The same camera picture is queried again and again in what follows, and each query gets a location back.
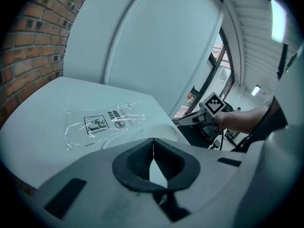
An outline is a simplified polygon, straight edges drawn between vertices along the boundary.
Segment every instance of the window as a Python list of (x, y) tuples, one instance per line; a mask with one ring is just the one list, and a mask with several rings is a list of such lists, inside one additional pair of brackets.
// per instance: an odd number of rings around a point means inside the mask
[(212, 92), (225, 99), (232, 87), (234, 83), (233, 65), (222, 29), (220, 29), (207, 64), (209, 67), (205, 67), (204, 70), (208, 76), (201, 76), (198, 72), (199, 77), (195, 86), (173, 119), (177, 120), (184, 115), (199, 110), (199, 103), (203, 102)]
[(189, 109), (189, 107), (192, 105), (194, 100), (196, 99), (196, 96), (190, 93), (187, 96), (187, 99), (184, 101), (184, 103), (181, 105), (178, 112), (175, 114), (174, 118), (181, 118), (185, 115), (186, 111)]
[(220, 34), (218, 34), (218, 37), (215, 41), (215, 44), (214, 44), (213, 50), (212, 50), (212, 54), (215, 59), (217, 59), (219, 57), (219, 52), (221, 51), (222, 47), (223, 47), (223, 41), (222, 41), (222, 38), (220, 37)]
[(229, 63), (227, 51), (225, 51), (218, 69), (220, 70), (219, 77), (224, 85), (227, 82), (227, 79), (229, 78), (229, 76), (231, 74), (230, 63)]

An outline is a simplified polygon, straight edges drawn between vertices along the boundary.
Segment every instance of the brick wall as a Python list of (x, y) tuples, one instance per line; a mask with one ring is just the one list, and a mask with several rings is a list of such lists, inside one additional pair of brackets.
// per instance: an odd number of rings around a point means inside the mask
[(69, 30), (84, 1), (28, 0), (20, 10), (1, 45), (0, 127), (31, 94), (62, 76)]

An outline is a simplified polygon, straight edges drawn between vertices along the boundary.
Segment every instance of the ceiling light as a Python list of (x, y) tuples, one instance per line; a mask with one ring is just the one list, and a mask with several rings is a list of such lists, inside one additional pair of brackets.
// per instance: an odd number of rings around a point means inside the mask
[(258, 86), (258, 85), (256, 85), (255, 89), (252, 91), (251, 94), (252, 94), (253, 96), (255, 96), (255, 95), (259, 92), (260, 89), (261, 89), (261, 87)]
[(286, 11), (276, 0), (271, 0), (272, 7), (272, 40), (283, 42), (286, 26)]

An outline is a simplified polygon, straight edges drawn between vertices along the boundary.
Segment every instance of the plastic wrap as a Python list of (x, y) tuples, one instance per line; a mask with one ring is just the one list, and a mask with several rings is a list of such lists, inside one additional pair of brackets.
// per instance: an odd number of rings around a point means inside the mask
[(117, 135), (127, 134), (126, 131), (146, 122), (141, 112), (139, 101), (116, 107), (91, 110), (77, 109), (68, 104), (66, 107), (66, 150), (74, 147), (103, 144)]

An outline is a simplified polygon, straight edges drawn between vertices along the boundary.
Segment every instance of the black cable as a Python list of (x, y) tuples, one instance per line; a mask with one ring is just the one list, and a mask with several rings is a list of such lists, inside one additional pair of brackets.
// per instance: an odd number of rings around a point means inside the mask
[(248, 140), (248, 138), (250, 138), (250, 137), (252, 136), (252, 134), (256, 131), (256, 129), (258, 129), (259, 126), (262, 125), (263, 121), (265, 120), (265, 118), (267, 117), (268, 113), (270, 112), (270, 109), (271, 109), (271, 107), (272, 107), (274, 101), (275, 101), (275, 98), (273, 97), (272, 102), (271, 102), (271, 104), (270, 104), (270, 107), (268, 108), (268, 110), (266, 111), (266, 113), (264, 114), (264, 116), (262, 117), (262, 119), (261, 119), (261, 120), (258, 122), (258, 124), (254, 127), (254, 129), (251, 131), (251, 133), (250, 133), (247, 137), (245, 137), (245, 138), (236, 146), (236, 148), (234, 149), (234, 151), (237, 151), (237, 150), (241, 149), (241, 148), (243, 147), (244, 143)]
[(222, 132), (222, 141), (220, 143), (220, 148), (219, 148), (219, 150), (221, 151), (222, 147), (223, 147), (223, 141), (224, 141), (224, 132), (223, 132), (223, 129), (221, 129), (220, 131)]
[(288, 49), (288, 45), (287, 44), (283, 44), (283, 49), (282, 49), (282, 54), (281, 54), (281, 59), (280, 59), (280, 63), (279, 63), (279, 67), (277, 69), (277, 79), (280, 80), (283, 73), (284, 73), (284, 67), (285, 67), (285, 60), (286, 60), (286, 55), (287, 55), (287, 49)]
[(292, 65), (292, 63), (294, 62), (294, 60), (295, 60), (297, 54), (298, 54), (298, 53), (296, 52), (296, 53), (294, 53), (294, 54), (291, 56), (289, 62), (287, 63), (285, 73), (288, 72), (288, 70), (289, 70), (290, 66)]

